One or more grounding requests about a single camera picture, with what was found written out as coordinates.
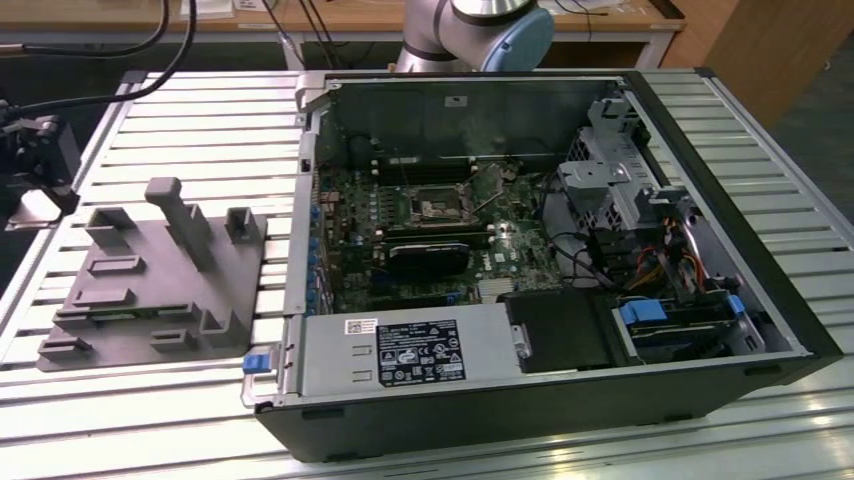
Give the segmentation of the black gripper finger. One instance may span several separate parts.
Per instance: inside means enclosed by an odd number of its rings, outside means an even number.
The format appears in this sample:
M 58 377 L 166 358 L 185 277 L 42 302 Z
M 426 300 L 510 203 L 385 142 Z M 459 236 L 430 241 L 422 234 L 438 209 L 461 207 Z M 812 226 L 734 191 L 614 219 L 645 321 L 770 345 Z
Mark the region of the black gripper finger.
M 80 197 L 70 185 L 50 186 L 39 184 L 38 187 L 58 208 L 60 216 L 68 216 L 75 213 Z

